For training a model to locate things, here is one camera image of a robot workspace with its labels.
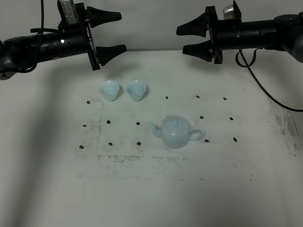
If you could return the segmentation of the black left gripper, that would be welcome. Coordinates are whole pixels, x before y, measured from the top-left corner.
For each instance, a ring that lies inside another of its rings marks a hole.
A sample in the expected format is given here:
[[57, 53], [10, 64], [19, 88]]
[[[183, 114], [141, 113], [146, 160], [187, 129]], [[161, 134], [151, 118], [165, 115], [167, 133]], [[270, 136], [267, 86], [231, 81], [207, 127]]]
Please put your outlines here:
[[92, 69], [98, 70], [100, 69], [99, 63], [101, 66], [105, 66], [113, 58], [127, 51], [124, 44], [111, 47], [97, 46], [95, 48], [90, 31], [90, 27], [95, 28], [101, 24], [121, 20], [120, 12], [105, 11], [93, 7], [85, 8], [83, 3], [74, 3], [74, 5], [78, 23], [67, 25], [61, 20], [58, 25], [59, 43], [64, 57], [86, 53]]

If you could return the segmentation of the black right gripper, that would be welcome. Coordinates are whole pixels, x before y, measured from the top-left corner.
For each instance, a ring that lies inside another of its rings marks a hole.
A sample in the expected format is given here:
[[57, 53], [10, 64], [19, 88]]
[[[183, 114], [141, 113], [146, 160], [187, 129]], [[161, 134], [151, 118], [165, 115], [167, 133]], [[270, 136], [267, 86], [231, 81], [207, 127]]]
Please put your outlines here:
[[182, 53], [211, 62], [214, 58], [215, 64], [223, 61], [223, 50], [236, 49], [239, 45], [237, 38], [241, 36], [241, 11], [233, 1], [236, 18], [219, 20], [214, 6], [206, 7], [205, 13], [196, 19], [177, 27], [177, 35], [196, 35], [206, 37], [209, 29], [210, 40], [200, 43], [185, 45]]

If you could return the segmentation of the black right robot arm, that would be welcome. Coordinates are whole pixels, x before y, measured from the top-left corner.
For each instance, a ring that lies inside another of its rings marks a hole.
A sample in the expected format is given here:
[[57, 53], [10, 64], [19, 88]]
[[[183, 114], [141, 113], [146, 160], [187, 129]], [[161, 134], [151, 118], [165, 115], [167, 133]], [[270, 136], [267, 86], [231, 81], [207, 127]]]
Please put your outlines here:
[[177, 35], [196, 35], [210, 40], [185, 45], [183, 54], [207, 62], [221, 64], [224, 50], [266, 49], [288, 52], [297, 61], [303, 61], [303, 15], [281, 15], [273, 20], [242, 22], [236, 2], [223, 9], [219, 20], [214, 6], [206, 7], [198, 18], [177, 27]]

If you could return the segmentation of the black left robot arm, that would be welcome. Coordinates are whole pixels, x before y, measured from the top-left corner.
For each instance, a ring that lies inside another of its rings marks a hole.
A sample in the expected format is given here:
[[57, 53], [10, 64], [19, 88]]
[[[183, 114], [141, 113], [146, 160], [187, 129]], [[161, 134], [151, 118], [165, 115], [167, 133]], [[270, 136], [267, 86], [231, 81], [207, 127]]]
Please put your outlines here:
[[29, 73], [40, 62], [87, 54], [93, 70], [99, 70], [113, 58], [127, 51], [124, 44], [111, 47], [94, 46], [91, 29], [122, 19], [111, 12], [59, 0], [61, 21], [57, 29], [32, 28], [31, 36], [20, 36], [0, 43], [0, 79], [7, 80], [16, 73]]

